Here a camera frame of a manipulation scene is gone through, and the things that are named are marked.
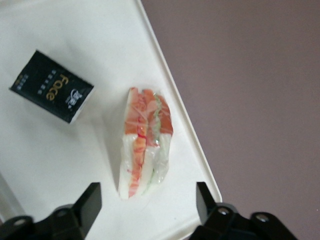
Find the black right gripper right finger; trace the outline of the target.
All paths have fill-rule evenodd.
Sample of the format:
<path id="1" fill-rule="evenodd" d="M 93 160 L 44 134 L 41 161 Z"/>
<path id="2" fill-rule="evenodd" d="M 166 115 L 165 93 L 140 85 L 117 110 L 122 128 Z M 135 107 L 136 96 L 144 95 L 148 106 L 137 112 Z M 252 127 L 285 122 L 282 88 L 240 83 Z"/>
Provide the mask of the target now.
<path id="1" fill-rule="evenodd" d="M 295 240 L 297 237 L 273 214 L 254 212 L 250 218 L 228 203 L 215 202 L 205 182 L 196 183 L 200 225 L 191 240 Z"/>

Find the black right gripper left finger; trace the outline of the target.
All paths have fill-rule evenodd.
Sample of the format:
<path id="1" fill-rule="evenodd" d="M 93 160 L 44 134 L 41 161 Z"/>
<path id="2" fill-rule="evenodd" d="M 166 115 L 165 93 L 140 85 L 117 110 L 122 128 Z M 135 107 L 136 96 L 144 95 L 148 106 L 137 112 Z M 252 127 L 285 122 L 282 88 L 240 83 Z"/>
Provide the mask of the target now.
<path id="1" fill-rule="evenodd" d="M 28 215 L 6 220 L 2 240 L 84 240 L 102 208 L 101 184 L 92 182 L 74 204 L 60 206 L 45 219 Z"/>

